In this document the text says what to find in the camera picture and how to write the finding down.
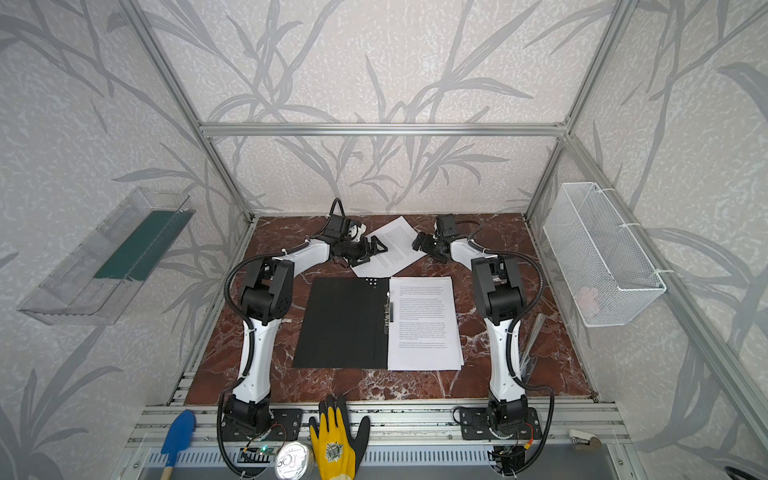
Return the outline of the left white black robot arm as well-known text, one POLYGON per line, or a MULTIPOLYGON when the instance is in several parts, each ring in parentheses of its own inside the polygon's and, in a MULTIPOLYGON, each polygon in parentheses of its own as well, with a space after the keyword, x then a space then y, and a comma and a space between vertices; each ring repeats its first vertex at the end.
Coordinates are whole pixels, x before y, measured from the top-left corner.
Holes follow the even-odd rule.
POLYGON ((282 318, 293 300, 296 275, 332 258, 359 266, 389 251, 379 236, 365 235, 366 226, 345 214, 333 200, 322 227, 303 243, 240 261, 227 274, 224 300, 243 322, 243 346, 237 379, 217 401, 218 427, 246 438, 264 437, 274 424, 270 412, 270 369, 282 318))

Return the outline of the black folder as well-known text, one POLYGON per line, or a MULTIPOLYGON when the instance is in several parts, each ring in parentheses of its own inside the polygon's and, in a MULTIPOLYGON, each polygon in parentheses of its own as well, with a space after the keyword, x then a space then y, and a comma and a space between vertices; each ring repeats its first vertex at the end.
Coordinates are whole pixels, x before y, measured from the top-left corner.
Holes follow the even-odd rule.
POLYGON ((389 282, 389 278, 316 278, 293 366, 389 370, 385 329, 389 282))

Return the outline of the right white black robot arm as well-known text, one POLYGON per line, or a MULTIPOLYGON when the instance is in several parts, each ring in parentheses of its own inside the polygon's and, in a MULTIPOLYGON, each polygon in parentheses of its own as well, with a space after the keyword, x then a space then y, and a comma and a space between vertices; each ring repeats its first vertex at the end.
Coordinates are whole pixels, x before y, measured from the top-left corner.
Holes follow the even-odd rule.
POLYGON ((471 271, 474 302, 486 326, 491 358, 489 398, 481 430, 506 440, 525 429, 530 434, 525 445, 529 448, 535 440, 547 439, 551 421, 546 421, 541 433, 535 430, 535 410, 528 405, 527 393, 545 391, 554 395, 549 386, 523 380, 519 345, 522 321, 544 293, 543 269, 538 260, 525 253, 481 246, 473 234, 460 233, 461 223, 452 214, 437 216, 435 231, 418 233, 412 248, 442 263, 452 260, 471 271))

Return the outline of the printed paper back underneath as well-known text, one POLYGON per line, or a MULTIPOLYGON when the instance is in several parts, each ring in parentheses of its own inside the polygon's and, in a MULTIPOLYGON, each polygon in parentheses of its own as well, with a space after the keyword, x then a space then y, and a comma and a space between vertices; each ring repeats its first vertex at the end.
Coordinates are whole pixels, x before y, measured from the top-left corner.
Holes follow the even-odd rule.
POLYGON ((423 251, 416 251, 412 244, 417 232, 403 216, 389 222, 374 231, 368 238, 376 236, 387 248, 387 252, 372 256, 370 261, 352 268, 358 277, 392 277, 425 256, 423 251))

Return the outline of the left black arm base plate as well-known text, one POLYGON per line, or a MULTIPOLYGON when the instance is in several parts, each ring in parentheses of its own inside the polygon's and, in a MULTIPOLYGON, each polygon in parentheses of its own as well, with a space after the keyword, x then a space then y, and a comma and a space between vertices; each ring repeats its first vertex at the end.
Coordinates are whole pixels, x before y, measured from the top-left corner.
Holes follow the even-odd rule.
POLYGON ((222 419, 220 438, 223 442, 253 441, 295 441, 302 425, 302 409, 271 409, 271 419, 264 431, 247 423, 238 422, 231 415, 222 419))

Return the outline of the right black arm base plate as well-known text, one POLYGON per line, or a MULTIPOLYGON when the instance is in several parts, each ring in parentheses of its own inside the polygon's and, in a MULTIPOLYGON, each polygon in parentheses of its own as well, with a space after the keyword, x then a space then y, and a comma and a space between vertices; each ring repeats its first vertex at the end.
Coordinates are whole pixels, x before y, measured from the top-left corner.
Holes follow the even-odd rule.
POLYGON ((543 438, 543 424, 539 420, 537 411, 529 407, 527 418, 511 426, 511 430, 502 433, 501 429, 493 430, 490 426, 489 415, 486 408, 455 407, 452 410, 454 421, 460 425, 463 440, 515 440, 528 442, 543 438))

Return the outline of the printed paper top back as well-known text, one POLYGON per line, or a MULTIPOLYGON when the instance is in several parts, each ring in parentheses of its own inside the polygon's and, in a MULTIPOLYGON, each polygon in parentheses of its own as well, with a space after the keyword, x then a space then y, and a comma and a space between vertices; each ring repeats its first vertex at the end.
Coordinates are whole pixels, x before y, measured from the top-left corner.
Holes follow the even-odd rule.
POLYGON ((393 277, 387 367, 391 371, 458 371, 464 360, 452 279, 393 277))

